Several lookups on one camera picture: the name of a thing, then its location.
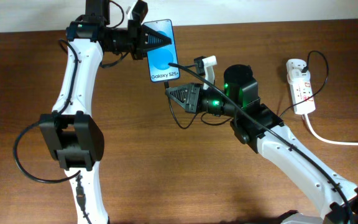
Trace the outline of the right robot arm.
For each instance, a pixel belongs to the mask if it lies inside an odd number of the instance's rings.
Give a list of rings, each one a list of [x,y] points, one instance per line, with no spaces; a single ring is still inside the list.
[[[230,117],[236,138],[276,165],[308,197],[322,223],[358,223],[358,186],[317,158],[260,102],[250,66],[227,68],[223,90],[188,67],[176,68],[193,75],[207,88],[202,89],[199,83],[167,88],[169,98],[189,113]]]

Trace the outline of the blue Galaxy smartphone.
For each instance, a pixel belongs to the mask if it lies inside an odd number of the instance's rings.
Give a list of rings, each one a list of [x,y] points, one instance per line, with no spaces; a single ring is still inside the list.
[[[147,53],[151,82],[157,83],[179,79],[179,69],[169,66],[169,63],[178,63],[171,20],[150,21],[146,22],[145,25],[160,34],[169,37],[172,41],[170,45],[151,50]]]

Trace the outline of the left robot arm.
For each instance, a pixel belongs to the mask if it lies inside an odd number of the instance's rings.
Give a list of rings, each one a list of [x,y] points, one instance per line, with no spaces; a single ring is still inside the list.
[[[87,1],[85,13],[66,28],[67,67],[59,97],[40,130],[53,160],[69,181],[78,223],[109,223],[99,181],[104,136],[92,118],[94,83],[106,52],[134,60],[172,43],[142,22],[147,3],[136,1],[129,9],[127,28],[110,27],[109,1]]]

